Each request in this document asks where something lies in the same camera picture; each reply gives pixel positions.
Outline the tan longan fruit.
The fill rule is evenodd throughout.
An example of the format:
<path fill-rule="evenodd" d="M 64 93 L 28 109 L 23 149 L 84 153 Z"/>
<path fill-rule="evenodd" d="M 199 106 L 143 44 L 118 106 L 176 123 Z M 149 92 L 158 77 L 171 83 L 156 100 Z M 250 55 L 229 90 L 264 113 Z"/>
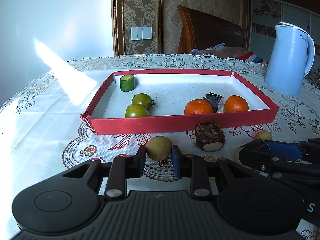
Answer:
<path fill-rule="evenodd" d="M 154 161 L 162 161 L 171 152 L 172 142 L 167 137 L 157 136 L 151 138 L 146 144 L 146 153 Z"/>
<path fill-rule="evenodd" d="M 257 139 L 261 139 L 261 140 L 272 140 L 272 134 L 268 131 L 262 130 L 260 132 L 258 132 L 255 137 L 256 140 Z"/>

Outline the green tomato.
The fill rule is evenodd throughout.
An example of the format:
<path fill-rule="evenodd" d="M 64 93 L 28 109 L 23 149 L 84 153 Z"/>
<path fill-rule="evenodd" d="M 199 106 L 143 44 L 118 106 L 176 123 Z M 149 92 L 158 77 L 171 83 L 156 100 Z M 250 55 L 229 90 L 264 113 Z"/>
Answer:
<path fill-rule="evenodd" d="M 156 103 L 152 100 L 152 98 L 145 93 L 136 94 L 132 98 L 132 104 L 141 105 L 148 111 L 153 109 L 156 105 Z"/>
<path fill-rule="evenodd" d="M 140 118 L 148 117 L 148 110 L 139 104 L 131 104 L 127 107 L 125 111 L 125 118 Z"/>

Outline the orange mandarin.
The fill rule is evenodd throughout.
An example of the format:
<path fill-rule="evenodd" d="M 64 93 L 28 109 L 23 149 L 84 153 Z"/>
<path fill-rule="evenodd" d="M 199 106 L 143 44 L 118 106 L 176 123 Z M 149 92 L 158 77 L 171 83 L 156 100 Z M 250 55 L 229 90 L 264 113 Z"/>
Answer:
<path fill-rule="evenodd" d="M 225 112 L 243 112 L 249 110 L 249 105 L 244 98 L 232 95 L 225 101 L 224 110 Z"/>
<path fill-rule="evenodd" d="M 203 99 L 194 99 L 189 101 L 185 108 L 185 115 L 194 115 L 194 114 L 211 114 L 214 113 L 212 106 L 206 100 Z"/>

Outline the dark sugarcane piece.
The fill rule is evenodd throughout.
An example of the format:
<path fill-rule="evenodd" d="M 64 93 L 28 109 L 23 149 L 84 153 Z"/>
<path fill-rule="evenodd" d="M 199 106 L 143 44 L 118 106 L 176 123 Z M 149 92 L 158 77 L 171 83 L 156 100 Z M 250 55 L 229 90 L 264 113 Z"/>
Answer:
<path fill-rule="evenodd" d="M 214 113 L 222 113 L 224 111 L 225 98 L 223 96 L 209 92 L 203 97 L 203 100 L 211 105 Z"/>

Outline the green cucumber piece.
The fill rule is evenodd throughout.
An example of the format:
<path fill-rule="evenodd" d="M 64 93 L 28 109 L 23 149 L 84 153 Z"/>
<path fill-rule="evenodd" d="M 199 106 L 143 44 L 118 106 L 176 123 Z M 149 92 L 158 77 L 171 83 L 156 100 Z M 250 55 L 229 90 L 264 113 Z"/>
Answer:
<path fill-rule="evenodd" d="M 123 75 L 120 78 L 120 90 L 130 92 L 135 88 L 135 77 L 133 75 Z"/>

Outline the brown water chestnut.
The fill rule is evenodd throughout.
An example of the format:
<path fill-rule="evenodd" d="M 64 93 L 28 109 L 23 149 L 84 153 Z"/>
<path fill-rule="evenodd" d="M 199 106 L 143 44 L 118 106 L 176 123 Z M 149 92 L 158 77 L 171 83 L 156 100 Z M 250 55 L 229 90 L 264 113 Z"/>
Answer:
<path fill-rule="evenodd" d="M 225 142 L 223 131 L 214 123 L 203 122 L 194 128 L 194 144 L 203 151 L 219 151 Z"/>

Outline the red shallow tray box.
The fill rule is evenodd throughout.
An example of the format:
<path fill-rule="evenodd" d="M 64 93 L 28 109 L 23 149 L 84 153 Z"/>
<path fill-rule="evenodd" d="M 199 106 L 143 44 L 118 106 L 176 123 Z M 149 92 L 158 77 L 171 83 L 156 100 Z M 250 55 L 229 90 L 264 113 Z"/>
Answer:
<path fill-rule="evenodd" d="M 120 90 L 123 75 L 135 77 L 135 88 Z M 249 110 L 234 113 L 185 115 L 186 104 L 213 92 L 224 98 L 243 97 Z M 156 103 L 145 118 L 125 118 L 125 110 L 138 93 Z M 279 107 L 255 85 L 238 73 L 210 69 L 140 69 L 112 72 L 97 90 L 82 121 L 96 135 L 142 134 L 191 131 L 201 122 L 220 128 L 271 123 Z"/>

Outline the white floral lace tablecloth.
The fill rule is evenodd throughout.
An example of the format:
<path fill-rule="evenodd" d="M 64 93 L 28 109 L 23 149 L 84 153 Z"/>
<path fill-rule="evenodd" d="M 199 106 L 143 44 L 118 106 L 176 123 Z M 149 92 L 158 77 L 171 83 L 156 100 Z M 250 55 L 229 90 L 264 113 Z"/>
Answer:
<path fill-rule="evenodd" d="M 88 159 L 112 161 L 119 154 L 134 154 L 149 134 L 95 135 L 80 120 L 96 91 L 116 70 L 199 68 L 231 70 L 254 84 L 278 106 L 270 124 L 231 127 L 224 131 L 220 151 L 205 153 L 208 161 L 233 158 L 236 149 L 260 131 L 274 140 L 292 142 L 319 136 L 319 71 L 310 72 L 300 96 L 286 96 L 264 81 L 266 65 L 236 59 L 187 54 L 121 56 L 67 62 L 58 79 L 43 74 L 1 107 L 1 239 L 19 232 L 11 205 L 23 189 Z"/>

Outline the white electric kettle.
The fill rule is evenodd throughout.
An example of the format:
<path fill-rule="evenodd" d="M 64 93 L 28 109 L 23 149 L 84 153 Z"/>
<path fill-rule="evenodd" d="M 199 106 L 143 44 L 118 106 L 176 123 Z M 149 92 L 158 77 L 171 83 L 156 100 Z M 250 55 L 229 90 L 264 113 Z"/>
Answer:
<path fill-rule="evenodd" d="M 265 82 L 283 94 L 298 97 L 314 62 L 314 41 L 307 31 L 291 23 L 280 22 L 274 27 L 276 39 Z"/>

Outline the bedding pile on bed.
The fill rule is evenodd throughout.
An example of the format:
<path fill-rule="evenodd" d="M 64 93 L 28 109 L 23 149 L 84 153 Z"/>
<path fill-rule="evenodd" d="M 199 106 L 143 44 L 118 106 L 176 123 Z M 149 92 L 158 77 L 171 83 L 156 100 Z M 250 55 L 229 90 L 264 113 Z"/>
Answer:
<path fill-rule="evenodd" d="M 247 62 L 268 63 L 265 59 L 257 56 L 252 51 L 242 47 L 228 47 L 224 43 L 218 44 L 207 49 L 193 49 L 190 51 L 193 55 L 214 55 L 222 59 L 235 58 Z"/>

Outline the wooden bed headboard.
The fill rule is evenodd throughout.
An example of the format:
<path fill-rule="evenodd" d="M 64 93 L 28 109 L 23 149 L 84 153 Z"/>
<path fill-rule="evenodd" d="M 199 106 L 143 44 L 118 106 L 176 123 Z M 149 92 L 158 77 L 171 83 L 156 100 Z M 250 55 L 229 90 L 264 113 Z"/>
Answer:
<path fill-rule="evenodd" d="M 178 5 L 183 27 L 178 45 L 179 54 L 192 49 L 206 49 L 218 44 L 245 47 L 242 27 L 219 17 Z"/>

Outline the white wall switch panel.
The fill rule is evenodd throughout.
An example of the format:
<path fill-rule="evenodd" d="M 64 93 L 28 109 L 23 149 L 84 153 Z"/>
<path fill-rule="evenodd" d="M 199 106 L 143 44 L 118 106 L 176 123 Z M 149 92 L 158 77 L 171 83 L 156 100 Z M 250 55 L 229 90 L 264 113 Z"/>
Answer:
<path fill-rule="evenodd" d="M 152 39 L 152 27 L 131 27 L 131 40 L 149 40 Z"/>

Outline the ornate wooden wall frame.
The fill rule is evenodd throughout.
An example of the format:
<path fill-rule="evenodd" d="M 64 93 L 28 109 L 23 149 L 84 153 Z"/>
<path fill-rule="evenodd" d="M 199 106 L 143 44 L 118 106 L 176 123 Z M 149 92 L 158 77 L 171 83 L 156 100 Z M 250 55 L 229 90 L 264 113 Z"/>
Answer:
<path fill-rule="evenodd" d="M 163 53 L 162 12 L 162 0 L 112 0 L 114 54 Z M 151 38 L 133 40 L 133 27 L 150 27 Z"/>

